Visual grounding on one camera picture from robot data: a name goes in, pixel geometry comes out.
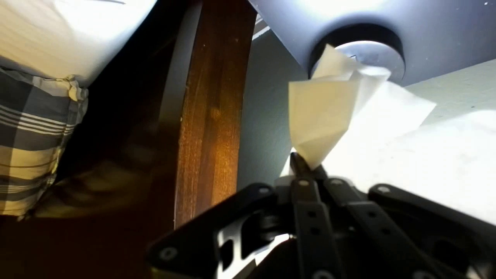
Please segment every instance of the pillow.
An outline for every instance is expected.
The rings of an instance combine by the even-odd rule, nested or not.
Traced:
[[[0,68],[0,213],[25,215],[54,181],[59,157],[87,108],[74,78]]]
[[[2,0],[0,66],[88,86],[157,0]]]

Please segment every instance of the checkered cloth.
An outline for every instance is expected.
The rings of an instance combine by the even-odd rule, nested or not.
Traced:
[[[25,215],[54,181],[87,89],[0,68],[0,213]]]

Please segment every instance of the plaid fabric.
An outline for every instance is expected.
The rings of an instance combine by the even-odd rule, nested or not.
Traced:
[[[0,68],[0,213],[26,213],[54,181],[87,89]]]

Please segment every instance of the wooden panel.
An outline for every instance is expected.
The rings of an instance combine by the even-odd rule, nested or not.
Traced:
[[[180,131],[175,226],[236,190],[253,26],[246,0],[203,1]]]

